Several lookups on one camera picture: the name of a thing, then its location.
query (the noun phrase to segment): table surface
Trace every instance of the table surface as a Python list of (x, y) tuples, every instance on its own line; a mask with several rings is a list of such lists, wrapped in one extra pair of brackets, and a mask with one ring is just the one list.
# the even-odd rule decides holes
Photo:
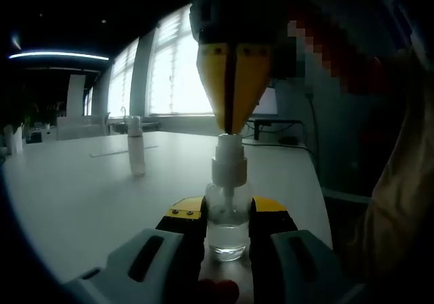
[[(144, 228), (155, 227), (174, 202), (203, 195), (211, 181), (216, 143), (213, 136), (145, 133), (145, 147), (157, 147), (144, 151), (142, 178), (132, 176), (127, 153), (90, 157), (126, 150), (126, 135), (33, 144), (9, 156), (3, 173), (29, 242), (59, 282), (67, 282), (95, 266), (104, 267), (112, 251)], [(245, 146), (245, 156), (254, 194), (283, 204), (299, 229), (332, 247), (309, 154)], [(236, 264), (228, 263), (226, 271), (212, 277), (246, 278), (243, 273), (231, 276)], [(201, 277), (208, 276), (201, 272)]]

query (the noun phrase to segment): ceiling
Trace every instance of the ceiling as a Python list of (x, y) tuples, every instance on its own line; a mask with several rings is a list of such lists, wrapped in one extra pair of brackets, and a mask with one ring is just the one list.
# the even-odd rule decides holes
[[(115, 57), (189, 0), (2, 0), (2, 51), (60, 50)], [(21, 47), (14, 45), (14, 40)]]

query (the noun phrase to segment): white bottle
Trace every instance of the white bottle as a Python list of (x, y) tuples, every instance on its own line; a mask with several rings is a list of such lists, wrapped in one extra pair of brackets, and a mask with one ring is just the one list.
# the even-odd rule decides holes
[(212, 183), (205, 193), (208, 243), (219, 261), (238, 259), (249, 241), (252, 190), (247, 182), (247, 159), (241, 141), (237, 134), (218, 137), (212, 159)]
[(128, 155), (132, 174), (144, 175), (143, 131), (140, 116), (131, 116), (128, 122)]

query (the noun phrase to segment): liquid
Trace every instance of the liquid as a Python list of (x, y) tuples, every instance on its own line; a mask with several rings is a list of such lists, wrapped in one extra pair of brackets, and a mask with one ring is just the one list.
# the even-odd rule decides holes
[(208, 221), (208, 243), (214, 257), (219, 261), (238, 259), (244, 252), (249, 238), (249, 223), (220, 225)]

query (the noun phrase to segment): fluorescent light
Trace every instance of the fluorescent light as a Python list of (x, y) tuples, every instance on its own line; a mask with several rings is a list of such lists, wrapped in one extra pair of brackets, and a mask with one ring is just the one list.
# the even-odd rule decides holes
[(11, 55), (9, 58), (21, 58), (23, 56), (76, 56), (79, 58), (94, 58), (95, 60), (103, 60), (103, 61), (109, 60), (109, 58), (105, 58), (103, 56), (68, 53), (68, 52), (24, 52), (24, 53)]

